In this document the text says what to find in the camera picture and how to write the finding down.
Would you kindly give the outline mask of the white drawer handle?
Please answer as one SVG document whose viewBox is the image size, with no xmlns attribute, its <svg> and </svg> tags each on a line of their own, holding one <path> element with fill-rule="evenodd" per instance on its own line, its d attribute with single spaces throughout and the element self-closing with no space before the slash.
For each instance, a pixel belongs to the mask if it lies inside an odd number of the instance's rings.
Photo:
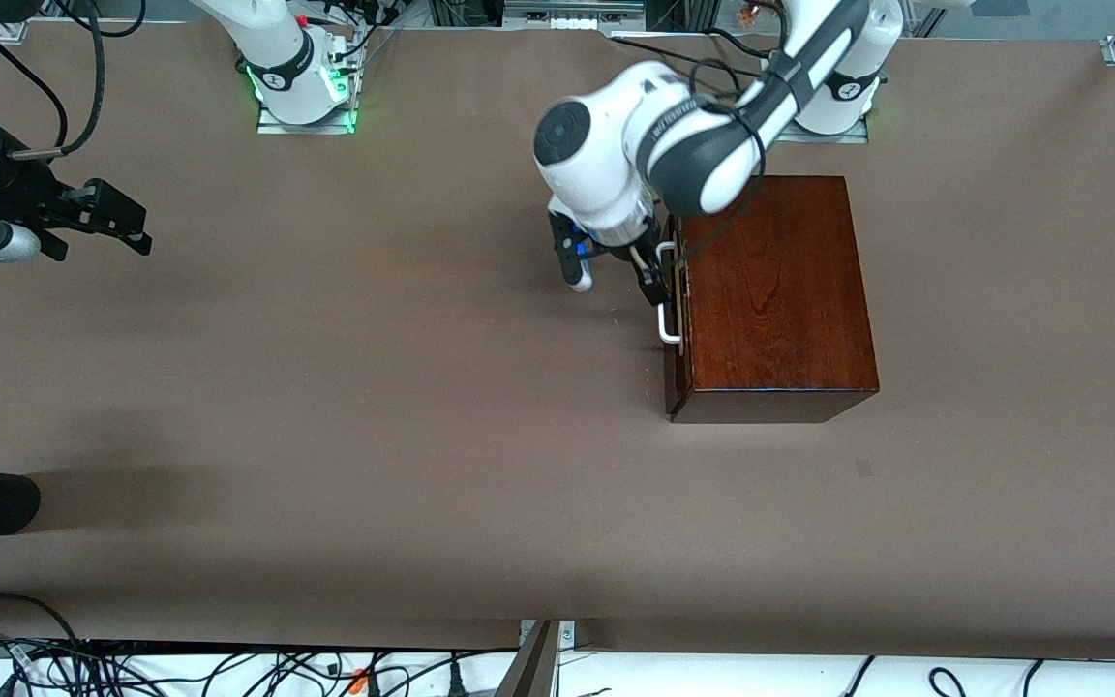
<svg viewBox="0 0 1115 697">
<path fill-rule="evenodd" d="M 670 272 L 670 289 L 673 300 L 667 304 L 656 306 L 656 333 L 662 343 L 681 346 L 683 343 L 683 282 L 681 272 Z"/>
</svg>

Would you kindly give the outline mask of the light wood drawer dark front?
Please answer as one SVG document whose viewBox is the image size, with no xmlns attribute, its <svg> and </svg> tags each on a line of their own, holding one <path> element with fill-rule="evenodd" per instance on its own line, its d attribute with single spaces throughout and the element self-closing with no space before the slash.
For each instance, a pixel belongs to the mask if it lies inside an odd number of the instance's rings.
<svg viewBox="0 0 1115 697">
<path fill-rule="evenodd" d="M 677 217 L 669 217 L 665 221 L 665 241 L 677 241 L 680 243 L 680 254 L 683 252 L 682 246 L 682 225 L 681 221 Z M 683 282 L 683 318 L 686 321 L 686 279 L 685 270 L 679 269 L 681 272 L 681 278 Z M 668 346 L 665 345 L 665 413 L 669 415 L 669 418 L 673 418 L 673 413 L 680 406 L 683 398 L 683 394 L 687 389 L 687 384 L 689 384 L 689 376 L 687 375 L 687 365 L 685 350 L 687 343 L 685 343 L 686 325 L 683 329 L 683 343 L 681 346 Z"/>
</svg>

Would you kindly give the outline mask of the dark brown wooden cabinet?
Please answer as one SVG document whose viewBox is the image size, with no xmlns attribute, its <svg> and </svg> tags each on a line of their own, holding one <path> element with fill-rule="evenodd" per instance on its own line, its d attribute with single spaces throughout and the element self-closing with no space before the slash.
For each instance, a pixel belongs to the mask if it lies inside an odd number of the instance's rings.
<svg viewBox="0 0 1115 697">
<path fill-rule="evenodd" d="M 689 384 L 676 424 L 824 423 L 880 391 L 849 184 L 775 176 L 677 217 Z"/>
</svg>

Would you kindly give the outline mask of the aluminium equipment rack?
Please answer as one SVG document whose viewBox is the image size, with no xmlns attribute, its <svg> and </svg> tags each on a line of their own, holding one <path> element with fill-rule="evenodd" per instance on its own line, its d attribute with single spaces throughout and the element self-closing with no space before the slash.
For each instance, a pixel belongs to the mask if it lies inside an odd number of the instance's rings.
<svg viewBox="0 0 1115 697">
<path fill-rule="evenodd" d="M 424 0 L 446 28 L 668 33 L 716 23 L 731 0 Z"/>
</svg>

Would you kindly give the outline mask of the dark slanted bar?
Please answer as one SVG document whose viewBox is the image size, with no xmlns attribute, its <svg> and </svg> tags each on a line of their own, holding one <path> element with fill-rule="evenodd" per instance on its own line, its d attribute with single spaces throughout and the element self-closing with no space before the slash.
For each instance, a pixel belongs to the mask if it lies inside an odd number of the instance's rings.
<svg viewBox="0 0 1115 697">
<path fill-rule="evenodd" d="M 493 697 L 554 697 L 558 658 L 565 632 L 562 621 L 532 621 Z"/>
</svg>

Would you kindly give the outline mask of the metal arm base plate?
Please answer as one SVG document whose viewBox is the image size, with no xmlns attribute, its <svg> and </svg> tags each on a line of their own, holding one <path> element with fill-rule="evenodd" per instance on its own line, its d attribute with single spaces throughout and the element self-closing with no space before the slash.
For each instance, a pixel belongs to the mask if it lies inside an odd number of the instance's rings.
<svg viewBox="0 0 1115 697">
<path fill-rule="evenodd" d="M 362 76 L 359 58 L 363 51 L 350 51 L 345 36 L 320 36 L 316 27 L 310 27 L 306 37 L 313 41 L 311 62 L 288 83 L 283 75 L 245 62 L 259 101 L 256 130 L 319 136 L 353 134 Z"/>
<path fill-rule="evenodd" d="M 880 87 L 882 65 L 871 74 L 846 75 L 832 70 L 820 87 L 799 74 L 799 94 L 808 101 L 779 134 L 779 141 L 804 144 L 867 144 L 866 114 Z"/>
</svg>

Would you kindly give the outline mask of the small metal bracket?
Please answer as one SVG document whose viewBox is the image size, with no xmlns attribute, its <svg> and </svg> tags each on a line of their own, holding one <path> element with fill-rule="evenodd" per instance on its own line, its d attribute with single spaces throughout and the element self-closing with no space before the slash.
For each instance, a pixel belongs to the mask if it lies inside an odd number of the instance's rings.
<svg viewBox="0 0 1115 697">
<path fill-rule="evenodd" d="M 521 621 L 518 630 L 518 646 L 527 642 L 529 635 L 535 629 L 539 621 Z M 558 632 L 558 651 L 571 652 L 576 646 L 576 623 L 574 621 L 552 621 L 554 630 Z"/>
</svg>

